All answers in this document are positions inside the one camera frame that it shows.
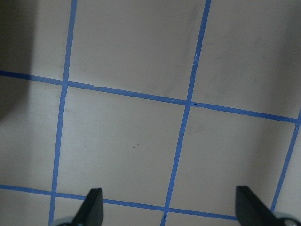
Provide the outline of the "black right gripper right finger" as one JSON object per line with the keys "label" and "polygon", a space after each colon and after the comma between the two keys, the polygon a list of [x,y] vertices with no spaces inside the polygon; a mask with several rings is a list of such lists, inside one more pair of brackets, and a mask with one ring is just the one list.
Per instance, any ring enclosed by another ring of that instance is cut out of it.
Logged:
{"label": "black right gripper right finger", "polygon": [[247,186],[237,186],[235,216],[241,226],[285,226]]}

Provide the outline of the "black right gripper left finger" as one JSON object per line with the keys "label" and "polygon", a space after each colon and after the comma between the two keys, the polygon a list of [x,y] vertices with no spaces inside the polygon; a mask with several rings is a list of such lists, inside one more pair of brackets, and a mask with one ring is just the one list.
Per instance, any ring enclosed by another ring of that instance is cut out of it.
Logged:
{"label": "black right gripper left finger", "polygon": [[104,218],[101,188],[90,189],[80,209],[73,218],[72,226],[101,226]]}

